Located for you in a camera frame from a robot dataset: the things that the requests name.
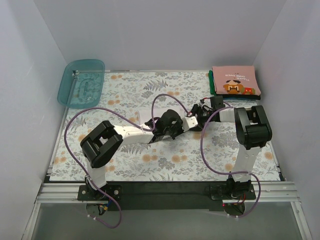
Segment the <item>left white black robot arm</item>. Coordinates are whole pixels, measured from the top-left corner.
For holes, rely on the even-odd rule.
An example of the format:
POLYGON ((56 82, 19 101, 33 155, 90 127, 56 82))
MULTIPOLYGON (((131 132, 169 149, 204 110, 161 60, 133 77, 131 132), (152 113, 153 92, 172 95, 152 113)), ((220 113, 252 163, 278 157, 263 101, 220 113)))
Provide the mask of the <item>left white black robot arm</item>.
POLYGON ((108 120, 101 122, 80 143, 87 162, 87 184, 95 191, 107 184, 105 165, 120 147, 153 144, 168 137, 174 140, 194 126, 193 117, 181 117, 172 109, 138 127, 113 125, 108 120))

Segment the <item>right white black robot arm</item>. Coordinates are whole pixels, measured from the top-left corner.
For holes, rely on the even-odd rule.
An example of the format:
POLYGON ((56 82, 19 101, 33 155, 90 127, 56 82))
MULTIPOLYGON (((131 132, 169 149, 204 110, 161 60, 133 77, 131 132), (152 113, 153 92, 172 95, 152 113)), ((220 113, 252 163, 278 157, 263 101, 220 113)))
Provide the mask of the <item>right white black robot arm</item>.
POLYGON ((188 116, 197 120, 197 130, 201 130, 200 155, 206 167, 215 174, 225 175, 235 183, 247 183, 256 178, 252 173, 255 161, 262 148, 272 139, 272 129, 266 112, 261 105, 233 107, 221 96, 209 98, 210 107, 205 107, 203 98, 193 105, 188 116), (209 166, 205 159, 203 141, 206 128, 211 122, 235 123, 239 150, 231 172, 220 172, 209 166))

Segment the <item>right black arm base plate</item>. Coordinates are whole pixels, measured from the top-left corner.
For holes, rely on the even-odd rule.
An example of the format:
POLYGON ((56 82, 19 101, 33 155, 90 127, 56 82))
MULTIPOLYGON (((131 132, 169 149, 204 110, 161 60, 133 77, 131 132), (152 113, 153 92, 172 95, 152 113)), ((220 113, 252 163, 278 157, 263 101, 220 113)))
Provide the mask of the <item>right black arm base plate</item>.
POLYGON ((212 200, 239 200, 243 197, 245 200, 256 199, 253 185, 245 182, 236 183, 233 186, 227 182, 213 182, 204 188, 204 192, 212 200))

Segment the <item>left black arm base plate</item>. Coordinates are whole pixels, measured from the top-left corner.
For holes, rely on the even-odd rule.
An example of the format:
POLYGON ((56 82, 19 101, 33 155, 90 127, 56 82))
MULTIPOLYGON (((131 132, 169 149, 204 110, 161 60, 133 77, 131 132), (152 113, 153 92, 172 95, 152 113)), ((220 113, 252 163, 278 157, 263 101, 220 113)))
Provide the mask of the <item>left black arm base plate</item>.
MULTIPOLYGON (((119 200, 122 194, 122 187, 120 185, 105 185, 101 188, 101 191, 108 194, 115 200, 119 200)), ((99 190, 95 190, 91 185, 80 185, 78 189, 77 200, 78 201, 106 201, 109 197, 101 193, 99 190)))

